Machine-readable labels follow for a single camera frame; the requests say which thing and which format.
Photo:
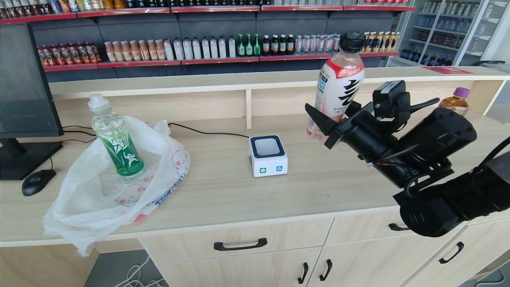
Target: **black bottle cap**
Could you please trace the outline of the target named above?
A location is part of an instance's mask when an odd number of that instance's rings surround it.
[[[349,31],[342,35],[340,48],[349,53],[359,53],[365,46],[366,37],[363,32]]]

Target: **floor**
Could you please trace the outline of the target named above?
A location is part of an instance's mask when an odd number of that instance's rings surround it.
[[[147,252],[144,250],[101,254],[84,287],[115,287],[126,280],[128,270],[131,266],[144,263],[147,257]],[[499,284],[492,283],[499,282],[502,279],[501,273],[496,271],[481,281],[487,282],[487,284],[480,283],[476,285],[476,281],[467,281],[459,287],[510,287],[510,262],[503,265],[500,270],[505,276],[504,282]],[[158,280],[161,278],[162,276],[156,269],[156,266],[152,263],[152,260],[149,259],[147,264],[142,268],[140,281],[147,284],[151,280]],[[164,281],[161,286],[168,287]]]

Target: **drawer handle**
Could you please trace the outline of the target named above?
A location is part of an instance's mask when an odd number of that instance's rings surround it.
[[[331,271],[331,267],[333,267],[333,262],[331,262],[331,260],[329,260],[329,259],[328,259],[328,260],[326,260],[326,263],[327,263],[327,271],[326,271],[326,275],[324,275],[324,276],[320,275],[320,276],[319,276],[319,279],[320,279],[321,281],[326,280],[327,276],[329,275],[329,272]]]
[[[304,269],[303,277],[302,277],[302,278],[301,278],[301,277],[299,277],[299,278],[297,279],[297,282],[298,282],[299,284],[303,284],[303,282],[304,282],[304,278],[307,276],[307,273],[308,273],[308,263],[306,263],[306,262],[305,262],[305,263],[303,263],[303,269]]]
[[[439,263],[445,264],[450,262],[450,260],[454,259],[455,256],[457,256],[457,254],[459,254],[464,249],[464,243],[462,243],[462,241],[457,242],[457,248],[458,248],[457,252],[455,252],[455,254],[450,259],[445,260],[444,258],[441,258],[439,259]]]
[[[259,238],[259,242],[257,242],[257,244],[252,245],[252,246],[232,247],[232,248],[227,248],[227,247],[223,246],[223,242],[215,242],[214,250],[218,250],[218,251],[244,250],[244,249],[259,248],[259,247],[266,246],[266,245],[267,245],[266,238]]]
[[[393,231],[404,231],[404,230],[410,230],[409,227],[400,227],[396,223],[390,223],[388,224],[391,230]]]

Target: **green bottle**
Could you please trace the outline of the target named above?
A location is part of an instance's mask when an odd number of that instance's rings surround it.
[[[243,34],[239,34],[239,39],[237,41],[239,42],[237,45],[237,54],[239,57],[244,57]]]
[[[255,56],[260,55],[259,35],[255,34],[255,45],[253,46],[253,54]]]
[[[251,45],[251,35],[246,34],[246,37],[248,37],[248,43],[246,43],[246,55],[252,56],[253,55],[253,46]]]

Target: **drawer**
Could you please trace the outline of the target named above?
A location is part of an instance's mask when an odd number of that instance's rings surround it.
[[[399,206],[368,209],[362,214],[339,216],[333,221],[326,244],[414,234],[410,230],[391,230],[388,226],[390,223],[406,228],[402,218],[400,218]]]
[[[173,262],[324,244],[331,218],[139,238],[152,260]]]

